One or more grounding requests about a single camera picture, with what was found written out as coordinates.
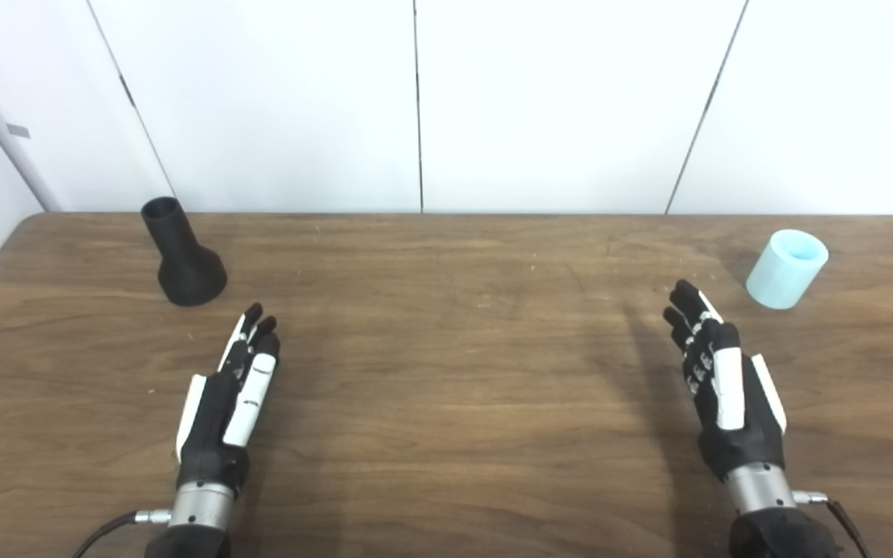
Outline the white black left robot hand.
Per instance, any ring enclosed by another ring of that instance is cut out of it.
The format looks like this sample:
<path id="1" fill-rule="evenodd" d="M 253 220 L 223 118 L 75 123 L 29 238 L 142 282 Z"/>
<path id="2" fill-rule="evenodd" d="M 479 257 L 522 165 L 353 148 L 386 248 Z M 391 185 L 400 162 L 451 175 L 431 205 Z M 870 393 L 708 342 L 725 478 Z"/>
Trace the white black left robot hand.
<path id="1" fill-rule="evenodd" d="M 237 497 L 250 470 L 247 445 L 280 361 L 277 320 L 252 304 L 238 318 L 210 375 L 188 386 L 178 424 L 177 487 L 223 485 Z"/>

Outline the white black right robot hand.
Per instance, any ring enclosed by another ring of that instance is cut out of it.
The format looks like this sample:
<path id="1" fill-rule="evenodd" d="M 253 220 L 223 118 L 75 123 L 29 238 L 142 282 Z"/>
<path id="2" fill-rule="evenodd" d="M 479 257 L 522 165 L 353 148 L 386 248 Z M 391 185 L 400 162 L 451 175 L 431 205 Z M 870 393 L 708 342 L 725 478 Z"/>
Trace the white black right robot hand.
<path id="1" fill-rule="evenodd" d="M 669 301 L 663 317 L 681 352 L 705 465 L 720 480 L 752 463 L 784 467 L 788 421 L 764 357 L 744 353 L 737 326 L 691 282 L 677 281 Z"/>

